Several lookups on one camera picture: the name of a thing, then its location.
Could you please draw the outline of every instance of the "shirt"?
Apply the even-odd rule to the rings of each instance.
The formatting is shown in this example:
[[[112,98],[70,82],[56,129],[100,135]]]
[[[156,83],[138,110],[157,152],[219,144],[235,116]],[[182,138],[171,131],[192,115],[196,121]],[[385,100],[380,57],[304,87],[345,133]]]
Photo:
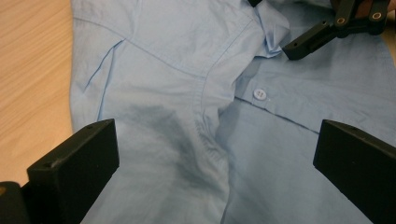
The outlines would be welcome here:
[[[84,223],[368,222],[312,160],[322,119],[395,145],[389,53],[354,35],[275,57],[331,16],[275,5],[72,1],[73,126],[115,119],[120,151]]]

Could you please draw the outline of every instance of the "wooden surface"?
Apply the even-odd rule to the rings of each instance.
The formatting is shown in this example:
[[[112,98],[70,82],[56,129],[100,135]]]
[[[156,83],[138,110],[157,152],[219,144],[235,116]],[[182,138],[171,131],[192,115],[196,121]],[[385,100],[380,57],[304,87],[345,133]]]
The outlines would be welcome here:
[[[394,25],[384,37],[396,64]],[[0,181],[25,184],[71,135],[71,47],[69,0],[0,0]]]

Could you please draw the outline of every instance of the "white button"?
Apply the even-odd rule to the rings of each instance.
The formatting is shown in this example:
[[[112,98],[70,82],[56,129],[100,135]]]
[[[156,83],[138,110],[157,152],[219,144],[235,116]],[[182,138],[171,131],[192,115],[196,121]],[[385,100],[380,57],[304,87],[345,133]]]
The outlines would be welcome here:
[[[257,89],[253,92],[253,96],[257,100],[263,101],[265,98],[267,98],[267,93],[265,93],[265,91],[262,89]]]

